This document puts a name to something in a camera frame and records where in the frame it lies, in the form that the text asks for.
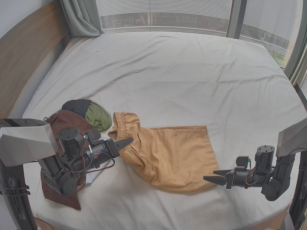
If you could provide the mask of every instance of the fitted sheet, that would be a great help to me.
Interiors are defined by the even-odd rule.
[[[39,86],[24,118],[43,119],[71,99],[109,113],[136,113],[141,126],[206,125],[221,170],[307,117],[291,83],[258,44],[193,33],[104,34],[71,40]],[[63,229],[246,229],[286,208],[289,189],[269,202],[259,188],[222,186],[187,194],[156,188],[131,165],[116,165],[77,193],[81,211],[44,198],[40,167],[25,165],[34,216]]]

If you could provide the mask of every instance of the brown garment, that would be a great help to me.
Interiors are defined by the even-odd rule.
[[[86,121],[84,117],[81,117],[80,115],[67,110],[61,110],[59,111],[59,113],[53,114],[50,118],[46,120],[46,122],[49,123],[51,126],[52,133],[58,145],[58,155],[60,157],[63,155],[63,150],[59,142],[59,138],[57,137],[57,133],[61,129],[67,127],[76,127],[80,130],[81,134],[85,134],[87,131],[93,129],[93,127],[90,126],[90,124]],[[54,201],[56,203],[69,206],[71,208],[81,210],[76,194],[70,197],[65,197],[59,194],[57,191],[53,190],[51,187],[49,187],[46,184],[43,171],[40,171],[40,178],[41,178],[41,187],[45,198]],[[83,180],[84,176],[81,177],[79,181],[77,181],[78,185],[81,185]]]
[[[173,192],[214,185],[203,180],[219,170],[206,126],[143,128],[134,113],[114,113],[113,122],[111,138],[134,139],[120,157],[148,183]]]

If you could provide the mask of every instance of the gray-green curtain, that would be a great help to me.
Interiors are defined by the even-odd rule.
[[[60,1],[72,37],[99,36],[104,33],[96,0]]]

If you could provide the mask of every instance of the black garment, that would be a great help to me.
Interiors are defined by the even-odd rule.
[[[64,103],[64,105],[62,106],[62,110],[72,111],[85,118],[87,109],[91,102],[91,100],[85,99],[71,100]]]

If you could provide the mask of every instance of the khaki pants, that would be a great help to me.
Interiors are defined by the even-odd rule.
[[[214,185],[203,180],[219,170],[206,126],[143,128],[134,113],[114,113],[113,122],[111,138],[134,139],[120,157],[148,183],[173,192]]]

